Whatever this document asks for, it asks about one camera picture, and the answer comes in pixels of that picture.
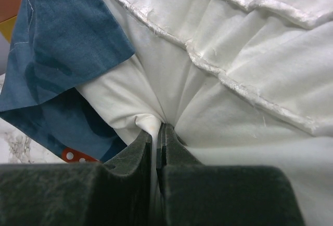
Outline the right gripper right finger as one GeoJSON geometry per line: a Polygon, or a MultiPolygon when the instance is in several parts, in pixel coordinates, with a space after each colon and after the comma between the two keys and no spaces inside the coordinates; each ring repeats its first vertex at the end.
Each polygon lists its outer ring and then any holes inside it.
{"type": "Polygon", "coordinates": [[[293,188],[273,166],[208,166],[162,124],[156,168],[166,225],[304,225],[293,188]]]}

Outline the white pillow with red logo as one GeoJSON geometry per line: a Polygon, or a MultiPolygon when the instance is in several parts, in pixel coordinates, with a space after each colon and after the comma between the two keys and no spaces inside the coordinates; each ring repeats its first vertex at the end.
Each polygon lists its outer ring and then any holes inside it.
{"type": "Polygon", "coordinates": [[[272,165],[332,225],[332,0],[103,0],[135,54],[79,93],[130,144],[174,126],[208,165],[272,165]]]}

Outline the blue lettered pillowcase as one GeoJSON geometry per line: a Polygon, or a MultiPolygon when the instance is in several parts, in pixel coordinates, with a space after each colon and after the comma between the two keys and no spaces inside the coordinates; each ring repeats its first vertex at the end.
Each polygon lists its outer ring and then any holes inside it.
{"type": "Polygon", "coordinates": [[[78,92],[134,48],[103,0],[22,0],[1,118],[66,162],[106,162],[125,143],[78,92]]]}

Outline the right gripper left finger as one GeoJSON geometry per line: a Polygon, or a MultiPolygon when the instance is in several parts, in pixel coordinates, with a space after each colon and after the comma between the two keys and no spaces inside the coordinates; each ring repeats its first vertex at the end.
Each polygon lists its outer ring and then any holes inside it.
{"type": "Polygon", "coordinates": [[[152,138],[105,163],[2,164],[1,225],[148,225],[152,138]]]}

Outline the cream cylinder with orange lid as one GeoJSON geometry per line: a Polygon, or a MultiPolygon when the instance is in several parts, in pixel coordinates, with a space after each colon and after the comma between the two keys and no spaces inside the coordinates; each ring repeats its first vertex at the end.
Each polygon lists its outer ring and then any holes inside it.
{"type": "Polygon", "coordinates": [[[1,34],[10,42],[21,0],[1,0],[1,34]]]}

